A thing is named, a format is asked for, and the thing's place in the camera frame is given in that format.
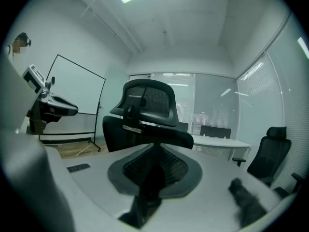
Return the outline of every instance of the black hair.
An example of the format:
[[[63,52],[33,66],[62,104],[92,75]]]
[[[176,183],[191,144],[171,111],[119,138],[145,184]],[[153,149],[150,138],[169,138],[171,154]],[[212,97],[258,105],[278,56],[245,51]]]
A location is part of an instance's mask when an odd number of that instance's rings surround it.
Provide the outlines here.
[[[31,39],[29,39],[29,37],[27,36],[26,33],[20,33],[15,40],[17,39],[21,39],[23,42],[26,43],[26,46],[31,46]]]

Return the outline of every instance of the whiteboard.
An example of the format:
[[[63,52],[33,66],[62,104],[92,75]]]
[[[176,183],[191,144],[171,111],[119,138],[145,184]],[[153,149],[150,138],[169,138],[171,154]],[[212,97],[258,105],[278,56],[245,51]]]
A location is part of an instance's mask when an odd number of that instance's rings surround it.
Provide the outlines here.
[[[84,67],[57,55],[47,80],[55,77],[51,93],[78,106],[78,113],[97,114],[105,79]]]

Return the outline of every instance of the chair armrest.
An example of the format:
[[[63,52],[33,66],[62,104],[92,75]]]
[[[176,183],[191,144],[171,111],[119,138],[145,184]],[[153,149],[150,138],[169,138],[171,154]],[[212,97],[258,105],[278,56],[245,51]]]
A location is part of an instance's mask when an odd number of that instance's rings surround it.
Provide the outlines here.
[[[239,167],[240,167],[240,164],[241,164],[242,162],[245,162],[245,161],[246,161],[246,160],[243,159],[243,158],[235,158],[235,157],[233,157],[232,160],[233,160],[233,161],[237,161],[237,166],[239,166]]]
[[[296,180],[296,185],[294,187],[293,192],[297,192],[300,185],[302,185],[305,182],[305,179],[296,173],[292,173],[292,177]]]
[[[259,180],[269,186],[270,183],[273,182],[274,178],[269,176],[269,177],[259,178]]]

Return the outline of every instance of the person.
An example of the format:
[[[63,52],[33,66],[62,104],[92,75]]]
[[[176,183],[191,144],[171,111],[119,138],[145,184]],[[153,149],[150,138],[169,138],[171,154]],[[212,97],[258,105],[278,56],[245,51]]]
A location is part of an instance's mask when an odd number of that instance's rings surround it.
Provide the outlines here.
[[[10,59],[10,61],[13,62],[14,54],[23,52],[25,47],[31,46],[31,39],[27,36],[26,33],[20,33],[12,45],[8,45],[6,47],[6,53]]]

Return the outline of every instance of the desk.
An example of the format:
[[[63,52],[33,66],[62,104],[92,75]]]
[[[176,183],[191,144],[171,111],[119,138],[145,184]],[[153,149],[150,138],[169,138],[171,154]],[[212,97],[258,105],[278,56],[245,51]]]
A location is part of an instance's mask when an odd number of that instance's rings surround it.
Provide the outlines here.
[[[216,138],[216,137],[204,137],[204,136],[196,136],[192,135],[195,145],[206,145],[206,146],[214,146],[219,148],[229,148],[230,153],[228,156],[228,161],[231,161],[235,152],[235,149],[245,149],[244,159],[247,158],[250,150],[249,144],[244,142],[235,140],[235,139],[224,139],[224,138]]]
[[[83,193],[96,206],[114,218],[131,208],[133,197],[119,193],[107,177],[109,166],[145,145],[95,156],[64,159],[66,167],[88,163],[91,167],[71,173]],[[272,210],[280,198],[258,179],[225,160],[198,151],[168,145],[180,153],[196,160],[202,167],[203,177],[199,185],[180,199],[166,199],[142,231],[236,231],[239,229],[239,208],[228,191],[231,180],[238,177],[244,187],[255,195],[261,205]]]

